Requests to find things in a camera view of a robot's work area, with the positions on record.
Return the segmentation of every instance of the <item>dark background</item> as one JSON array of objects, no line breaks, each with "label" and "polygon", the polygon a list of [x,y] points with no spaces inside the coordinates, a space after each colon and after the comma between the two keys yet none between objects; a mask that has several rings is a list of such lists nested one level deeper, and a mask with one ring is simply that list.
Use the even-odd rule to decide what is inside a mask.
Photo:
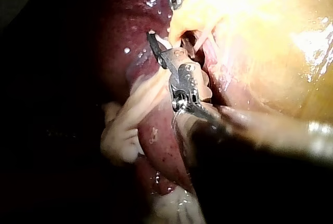
[{"label": "dark background", "polygon": [[99,153],[110,98],[92,69],[94,0],[29,0],[20,11],[25,1],[1,5],[12,5],[3,25],[19,14],[1,29],[0,223],[137,223],[132,168]]}]

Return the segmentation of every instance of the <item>white tissue strand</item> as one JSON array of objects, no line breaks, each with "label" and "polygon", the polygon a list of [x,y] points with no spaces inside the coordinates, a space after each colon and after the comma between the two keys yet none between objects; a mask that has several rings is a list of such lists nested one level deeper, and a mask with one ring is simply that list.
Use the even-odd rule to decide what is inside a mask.
[{"label": "white tissue strand", "polygon": [[106,127],[100,149],[114,165],[134,163],[139,153],[144,154],[137,136],[137,125],[168,95],[169,77],[170,72],[160,68],[153,77],[142,81],[131,91],[122,107],[114,102],[103,106]]},{"label": "white tissue strand", "polygon": [[158,196],[153,203],[151,220],[155,223],[205,224],[195,196],[177,186],[167,195]]}]

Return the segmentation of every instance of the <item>fluid droplet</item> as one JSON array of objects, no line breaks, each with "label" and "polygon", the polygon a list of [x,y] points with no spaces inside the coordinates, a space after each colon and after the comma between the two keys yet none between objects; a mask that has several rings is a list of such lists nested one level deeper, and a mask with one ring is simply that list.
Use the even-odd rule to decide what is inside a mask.
[{"label": "fluid droplet", "polygon": [[146,1],[146,4],[149,7],[153,7],[154,5],[156,5],[156,0],[148,0],[148,1]]}]

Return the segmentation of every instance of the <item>clip applier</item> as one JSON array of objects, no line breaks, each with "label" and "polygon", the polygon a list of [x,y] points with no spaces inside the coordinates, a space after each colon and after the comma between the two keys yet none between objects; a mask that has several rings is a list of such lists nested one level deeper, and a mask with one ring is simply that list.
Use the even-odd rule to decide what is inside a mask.
[{"label": "clip applier", "polygon": [[201,66],[190,59],[188,51],[183,48],[171,48],[162,51],[156,40],[155,34],[147,33],[150,48],[163,69],[169,69],[169,89],[174,112],[187,112],[212,123],[218,123],[205,107],[202,106],[199,97],[203,77]]}]

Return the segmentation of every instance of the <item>organ surface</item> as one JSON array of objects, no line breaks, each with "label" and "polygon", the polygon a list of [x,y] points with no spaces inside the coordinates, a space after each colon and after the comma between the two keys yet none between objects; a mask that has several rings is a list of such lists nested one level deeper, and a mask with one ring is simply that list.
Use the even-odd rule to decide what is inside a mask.
[{"label": "organ surface", "polygon": [[196,31],[228,105],[332,123],[332,19],[333,0],[184,0],[169,40]]}]

